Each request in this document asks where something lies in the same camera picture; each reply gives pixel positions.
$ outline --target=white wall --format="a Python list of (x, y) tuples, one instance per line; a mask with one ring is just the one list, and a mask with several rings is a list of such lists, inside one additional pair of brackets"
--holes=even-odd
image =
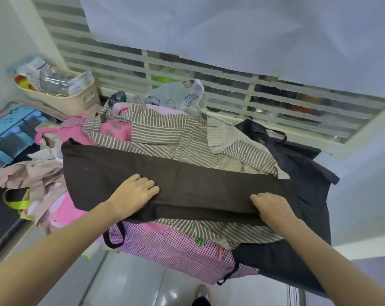
[(385, 130), (346, 160), (316, 161), (341, 178), (328, 196), (333, 245), (385, 235)]
[(6, 67), (39, 51), (7, 0), (0, 0), (0, 109), (16, 97), (26, 97), (16, 87)]

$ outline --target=pink polka dot fabric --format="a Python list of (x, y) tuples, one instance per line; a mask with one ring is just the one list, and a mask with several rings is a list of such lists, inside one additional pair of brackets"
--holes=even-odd
[[(214, 284), (223, 279), (235, 266), (230, 251), (214, 242), (187, 237), (174, 228), (151, 232), (140, 224), (124, 222), (126, 237), (121, 252), (127, 252), (144, 259), (188, 274), (205, 283)], [(110, 240), (123, 240), (117, 226), (109, 231)], [(103, 237), (97, 240), (103, 244)], [(257, 269), (240, 264), (233, 278), (256, 275)]]

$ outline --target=clothes pile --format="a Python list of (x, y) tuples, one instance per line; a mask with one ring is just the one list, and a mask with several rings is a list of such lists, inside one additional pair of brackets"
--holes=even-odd
[(262, 274), (324, 294), (249, 199), (264, 192), (285, 197), (294, 213), (330, 243), (326, 198), (338, 177), (313, 161), (320, 150), (288, 142), (284, 133), (249, 119), (232, 126), (205, 115), (198, 107), (199, 81), (151, 92), (160, 88), (183, 88), (185, 96), (109, 99), (98, 112), (38, 129), (36, 142), (54, 140), (63, 155), (68, 190), (51, 224), (64, 226), (82, 216), (138, 173), (154, 180), (160, 193), (98, 243), (210, 284)]

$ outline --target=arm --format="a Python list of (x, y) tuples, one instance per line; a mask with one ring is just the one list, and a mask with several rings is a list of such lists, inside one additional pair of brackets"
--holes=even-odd
[(0, 305), (37, 305), (77, 258), (115, 223), (139, 210), (159, 192), (136, 174), (106, 201), (0, 263)]
[(285, 198), (270, 193), (250, 198), (262, 220), (287, 240), (335, 305), (385, 306), (385, 289), (310, 230)]

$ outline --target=person's right hand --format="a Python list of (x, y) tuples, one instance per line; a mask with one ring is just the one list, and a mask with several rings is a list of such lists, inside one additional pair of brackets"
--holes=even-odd
[(279, 234), (299, 221), (284, 197), (271, 193), (258, 193), (250, 196), (251, 201), (261, 213), (262, 220)]
[(105, 203), (111, 206), (119, 221), (134, 214), (159, 191), (153, 180), (134, 174), (123, 181)]

